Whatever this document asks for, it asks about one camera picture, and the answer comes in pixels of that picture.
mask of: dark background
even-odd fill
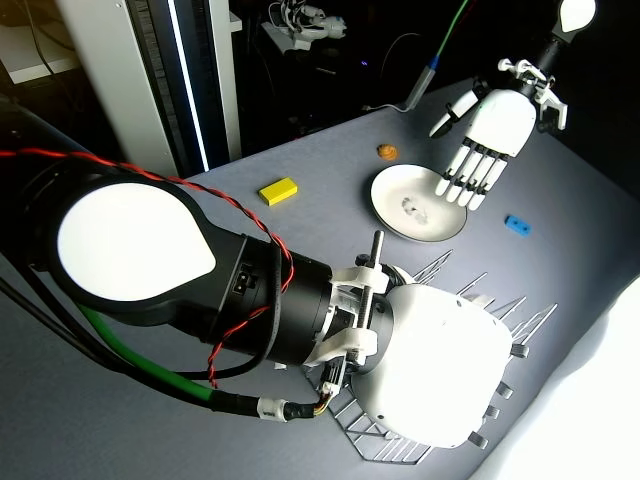
[[[30,0],[36,21],[51,20],[38,12],[39,4],[51,1]],[[192,3],[202,8],[202,0]],[[269,3],[230,1],[231,10],[243,20],[243,30],[233,34],[233,41],[245,156],[363,115],[364,105],[402,101],[460,5],[442,0],[309,0],[328,15],[344,17],[347,35],[315,41],[310,52],[282,55],[260,27],[268,21]],[[430,89],[478,74],[498,85],[498,60],[533,60],[541,35],[555,24],[558,3],[470,0]],[[638,2],[599,1],[590,27],[575,37],[551,72],[556,94],[569,105],[568,127],[557,137],[637,198],[640,163],[634,139],[640,94],[632,72],[639,17]],[[13,0],[0,0],[0,23],[26,24]],[[403,37],[389,51],[405,33],[417,35]],[[58,77],[76,95],[75,105],[65,101],[60,82],[45,77],[14,86],[2,69],[0,93],[96,153],[122,158],[84,73],[75,70]],[[429,129],[424,125],[425,141]]]

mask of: gray tabletop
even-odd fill
[[[469,88],[463,82],[425,97],[409,114],[378,111],[203,174],[252,208],[292,250],[334,267],[350,266],[381,228],[368,197],[370,182],[390,164],[376,147],[399,149],[396,163],[440,170],[463,137],[427,139],[430,125]],[[267,207],[257,190],[290,176],[297,195]],[[253,224],[221,200],[194,194],[208,218],[259,236]],[[507,215],[530,223],[523,238],[506,229]],[[411,272],[449,249],[453,256],[434,285],[457,291],[483,272],[476,289],[496,305],[527,295],[512,322],[552,302],[557,312],[531,343],[527,360],[511,362],[511,400],[482,429],[490,446],[437,450],[416,467],[363,462],[324,416],[287,425],[200,411],[101,370],[0,299],[0,465],[11,479],[465,479],[504,436],[544,380],[600,311],[640,271],[636,247],[640,205],[550,136],[534,133],[479,211],[456,237],[419,244],[387,232],[383,261]],[[13,272],[0,265],[3,276]],[[171,368],[195,369],[208,348],[170,327],[114,324],[130,345]],[[221,366],[240,360],[227,353]],[[306,401],[313,392],[297,369],[271,365],[222,382],[222,388]]]

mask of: white light strip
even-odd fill
[[[202,158],[202,166],[204,171],[209,171],[209,162],[207,160],[207,154],[204,150],[204,142],[202,141],[202,132],[200,131],[200,122],[198,121],[198,112],[196,110],[196,102],[193,98],[193,91],[191,90],[191,80],[189,79],[189,70],[187,69],[187,59],[184,54],[184,46],[182,45],[182,35],[180,34],[180,24],[178,23],[178,14],[176,13],[175,0],[169,0],[169,14],[171,15],[171,26],[173,27],[173,36],[176,39],[176,45],[178,47],[178,57],[180,58],[180,68],[182,69],[182,76],[184,77],[184,84],[187,90],[187,98],[189,99],[189,108],[191,110],[191,117],[193,118],[193,125],[196,129],[196,137],[198,138],[198,146],[200,147],[200,157]]]

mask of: wire rack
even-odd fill
[[[449,250],[418,271],[413,279],[417,283],[428,285],[442,270],[453,250]],[[462,287],[457,295],[464,295],[474,288],[484,277],[484,272]],[[490,311],[496,318],[505,322],[526,301],[527,297],[516,298]],[[513,342],[528,343],[542,328],[558,307],[557,303],[540,310],[529,319],[510,327]],[[309,383],[318,388],[320,382],[320,368],[305,368],[304,374]],[[404,438],[377,423],[370,418],[358,404],[351,385],[347,383],[340,393],[332,400],[328,408],[342,432],[349,439],[363,460],[374,463],[392,465],[418,465],[434,450],[434,447],[423,445]]]

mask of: twisted red and black wire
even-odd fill
[[[278,245],[278,247],[282,251],[282,255],[285,257],[285,259],[289,263],[289,274],[287,276],[287,279],[282,283],[282,293],[286,292],[287,288],[289,287],[289,285],[293,281],[293,277],[295,275],[295,268],[294,268],[294,265],[293,265],[293,257],[291,255],[291,252],[287,248],[286,244],[282,240],[282,238],[280,238],[279,235],[271,232],[267,228],[267,226],[262,222],[262,220],[260,220],[258,218],[258,216],[254,212],[252,212],[248,208],[245,208],[235,198],[227,195],[225,192],[223,192],[221,190],[218,190],[218,189],[215,189],[215,188],[210,188],[210,187],[205,187],[204,185],[200,185],[199,183],[190,182],[190,181],[185,180],[185,179],[180,178],[180,177],[175,177],[175,176],[165,177],[165,176],[159,175],[157,173],[149,172],[149,171],[147,171],[147,170],[145,170],[145,169],[143,169],[143,168],[141,168],[141,167],[139,167],[137,165],[133,165],[131,163],[114,162],[114,161],[111,161],[111,160],[106,160],[104,158],[100,158],[97,155],[93,155],[92,153],[88,153],[88,152],[56,152],[56,151],[45,150],[45,149],[36,148],[36,147],[22,148],[22,149],[19,149],[19,150],[0,150],[0,157],[16,157],[18,155],[42,155],[42,156],[51,157],[51,158],[71,157],[71,158],[79,158],[79,159],[82,159],[82,160],[89,160],[89,161],[92,161],[92,162],[95,162],[95,163],[99,163],[100,165],[104,165],[104,166],[107,166],[107,167],[113,167],[113,168],[117,168],[117,169],[120,169],[120,170],[133,172],[133,173],[136,173],[138,175],[142,175],[143,177],[148,178],[150,180],[154,180],[154,181],[157,181],[157,182],[173,183],[173,184],[177,184],[177,185],[184,185],[185,187],[191,188],[192,190],[196,190],[196,191],[200,191],[200,192],[206,192],[206,193],[214,195],[214,196],[216,196],[218,198],[221,198],[221,199],[225,200],[226,202],[228,202],[229,204],[231,204],[233,207],[235,207],[238,210],[240,210],[248,218],[250,218],[258,226],[258,228],[260,230],[262,230],[264,233],[266,233],[269,236],[269,238],[276,245]],[[246,327],[251,320],[254,320],[254,319],[258,318],[264,312],[269,310],[269,308],[270,307],[268,305],[265,305],[263,307],[259,307],[259,308],[256,308],[255,310],[253,310],[249,314],[249,316],[247,317],[246,320],[240,322],[236,326],[231,327],[229,330],[227,330],[222,335],[222,338],[220,339],[220,341],[216,345],[213,346],[213,349],[211,350],[211,354],[209,355],[209,358],[208,358],[208,377],[209,377],[209,382],[211,383],[211,385],[214,388],[217,388],[217,382],[216,382],[216,379],[215,379],[215,367],[214,367],[213,363],[214,363],[214,360],[215,360],[216,356],[218,355],[218,353],[220,353],[220,350],[222,349],[224,342],[227,341],[229,339],[229,337],[231,335],[233,335],[235,332],[237,332],[238,330],[241,330],[244,327]]]

